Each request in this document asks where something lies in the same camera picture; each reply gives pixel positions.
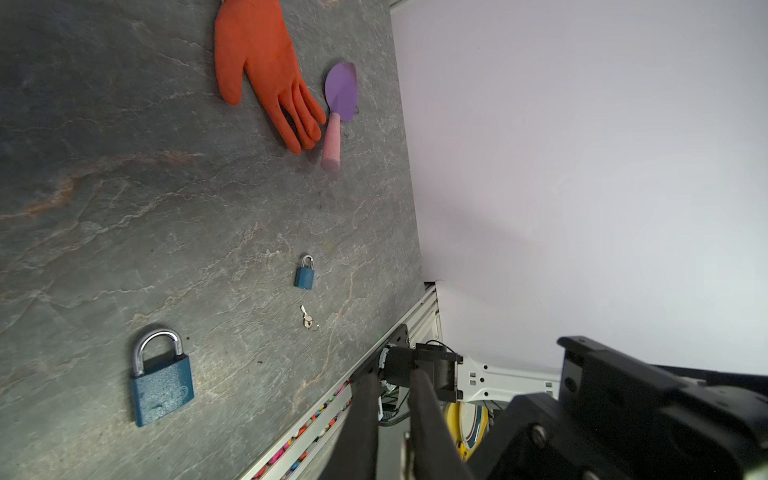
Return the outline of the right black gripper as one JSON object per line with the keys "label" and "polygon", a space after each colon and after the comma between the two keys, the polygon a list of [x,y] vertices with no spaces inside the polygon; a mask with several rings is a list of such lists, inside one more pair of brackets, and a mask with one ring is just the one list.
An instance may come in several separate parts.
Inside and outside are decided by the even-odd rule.
{"label": "right black gripper", "polygon": [[477,479],[764,479],[767,379],[644,363],[562,337],[557,397],[514,397],[468,461]]}

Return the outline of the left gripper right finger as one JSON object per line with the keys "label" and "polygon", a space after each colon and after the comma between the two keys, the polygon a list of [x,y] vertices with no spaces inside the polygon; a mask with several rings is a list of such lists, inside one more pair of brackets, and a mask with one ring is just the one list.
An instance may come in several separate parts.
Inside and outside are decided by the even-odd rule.
{"label": "left gripper right finger", "polygon": [[410,375],[410,435],[416,479],[473,479],[444,420],[433,385],[423,370]]}

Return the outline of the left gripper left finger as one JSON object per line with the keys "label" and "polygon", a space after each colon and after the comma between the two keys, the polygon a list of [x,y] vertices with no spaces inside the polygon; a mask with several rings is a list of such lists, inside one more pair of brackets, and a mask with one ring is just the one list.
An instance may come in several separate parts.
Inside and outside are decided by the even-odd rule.
{"label": "left gripper left finger", "polygon": [[376,375],[365,374],[355,386],[347,419],[320,479],[376,478],[380,383]]}

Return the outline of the small blue padlock key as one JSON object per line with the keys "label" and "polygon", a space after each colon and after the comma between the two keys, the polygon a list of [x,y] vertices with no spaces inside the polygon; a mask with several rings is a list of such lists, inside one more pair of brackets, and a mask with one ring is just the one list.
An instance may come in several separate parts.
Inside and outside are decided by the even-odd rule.
{"label": "small blue padlock key", "polygon": [[307,312],[304,305],[300,306],[300,311],[302,313],[302,319],[303,319],[303,325],[306,329],[311,330],[314,327],[314,319],[313,317]]}

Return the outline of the large blue padlock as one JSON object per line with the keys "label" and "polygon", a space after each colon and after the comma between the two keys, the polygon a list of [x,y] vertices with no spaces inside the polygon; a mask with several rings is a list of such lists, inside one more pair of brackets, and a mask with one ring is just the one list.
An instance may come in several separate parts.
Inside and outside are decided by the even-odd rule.
{"label": "large blue padlock", "polygon": [[[150,368],[146,367],[145,349],[152,341],[163,337],[171,341],[172,355]],[[132,351],[131,385],[138,427],[147,426],[194,399],[190,358],[184,352],[182,339],[176,331],[157,328],[137,340]]]}

